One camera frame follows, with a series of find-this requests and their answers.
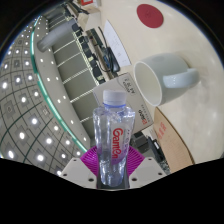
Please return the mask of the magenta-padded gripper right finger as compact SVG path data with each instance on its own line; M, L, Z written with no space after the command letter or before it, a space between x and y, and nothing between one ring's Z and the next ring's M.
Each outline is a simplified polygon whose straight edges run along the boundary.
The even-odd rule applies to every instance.
M144 157L133 147L129 147L126 170L131 188L140 188L166 176L153 157Z

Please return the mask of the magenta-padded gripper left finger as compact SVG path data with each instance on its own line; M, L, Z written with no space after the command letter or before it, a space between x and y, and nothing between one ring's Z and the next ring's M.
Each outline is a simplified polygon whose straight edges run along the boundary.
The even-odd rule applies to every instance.
M80 158L73 157L63 169L60 177L84 188L96 188L99 163L93 147Z

